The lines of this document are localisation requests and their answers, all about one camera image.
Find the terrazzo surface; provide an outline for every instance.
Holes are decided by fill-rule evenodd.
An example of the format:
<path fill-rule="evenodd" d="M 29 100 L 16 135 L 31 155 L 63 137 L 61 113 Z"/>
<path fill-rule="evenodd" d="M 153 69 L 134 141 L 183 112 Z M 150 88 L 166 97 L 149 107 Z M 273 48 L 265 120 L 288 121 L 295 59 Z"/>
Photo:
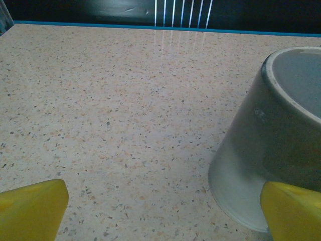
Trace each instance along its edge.
<path fill-rule="evenodd" d="M 264 59 L 320 39 L 15 25 L 0 37 L 0 191 L 65 180 L 60 240 L 269 240 L 207 171 Z"/>

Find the gray cup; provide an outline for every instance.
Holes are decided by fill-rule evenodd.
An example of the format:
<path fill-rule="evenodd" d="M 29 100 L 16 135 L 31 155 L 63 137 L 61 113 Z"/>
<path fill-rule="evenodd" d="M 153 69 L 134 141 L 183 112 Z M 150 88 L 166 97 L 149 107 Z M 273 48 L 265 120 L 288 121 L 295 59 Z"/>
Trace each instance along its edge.
<path fill-rule="evenodd" d="M 266 181 L 321 191 L 321 48 L 294 47 L 263 63 L 209 169 L 218 205 L 267 232 Z"/>

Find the speckled countertop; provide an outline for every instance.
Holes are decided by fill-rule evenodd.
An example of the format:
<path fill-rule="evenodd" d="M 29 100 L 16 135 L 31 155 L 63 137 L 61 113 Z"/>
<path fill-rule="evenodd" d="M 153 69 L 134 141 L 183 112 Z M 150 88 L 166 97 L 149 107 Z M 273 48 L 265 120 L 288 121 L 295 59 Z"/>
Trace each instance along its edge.
<path fill-rule="evenodd" d="M 62 178 L 56 240 L 268 240 L 207 171 L 264 59 L 320 39 L 15 25 L 0 37 L 0 191 Z"/>

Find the blue edge trim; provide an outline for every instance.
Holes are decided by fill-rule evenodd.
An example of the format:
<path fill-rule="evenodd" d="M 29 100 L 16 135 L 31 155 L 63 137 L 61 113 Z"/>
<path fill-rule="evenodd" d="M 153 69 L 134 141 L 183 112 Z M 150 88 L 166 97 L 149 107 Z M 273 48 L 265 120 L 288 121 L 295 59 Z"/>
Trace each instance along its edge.
<path fill-rule="evenodd" d="M 296 36 L 296 37 L 321 37 L 321 34 L 302 34 L 302 33 L 279 33 L 279 32 L 197 29 L 197 28 L 172 28 L 172 27 L 114 25 L 114 24 L 79 24 L 79 23 L 59 23 L 59 22 L 37 22 L 37 21 L 14 21 L 14 22 L 15 22 L 15 24 L 37 24 L 37 25 L 54 25 L 54 26 L 100 27 L 100 28 L 122 28 L 122 29 L 152 29 L 152 30 L 198 31 L 198 32 L 211 32 L 211 33 L 227 33 L 227 34 L 256 34 L 256 35 Z"/>

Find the black background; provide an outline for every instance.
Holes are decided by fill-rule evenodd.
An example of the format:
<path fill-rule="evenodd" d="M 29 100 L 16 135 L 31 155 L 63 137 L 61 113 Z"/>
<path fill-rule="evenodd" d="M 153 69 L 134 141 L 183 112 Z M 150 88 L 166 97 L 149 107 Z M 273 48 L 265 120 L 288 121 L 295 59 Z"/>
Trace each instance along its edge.
<path fill-rule="evenodd" d="M 5 0 L 14 20 L 154 26 L 155 0 Z M 202 0 L 194 0 L 196 28 Z M 199 28 L 206 27 L 210 0 L 203 0 Z M 165 0 L 157 0 L 157 26 Z M 172 26 L 174 0 L 166 0 L 165 26 Z M 176 0 L 174 27 L 181 26 L 183 0 Z M 185 0 L 182 27 L 188 28 L 192 0 Z M 321 0 L 213 0 L 209 29 L 321 33 Z"/>

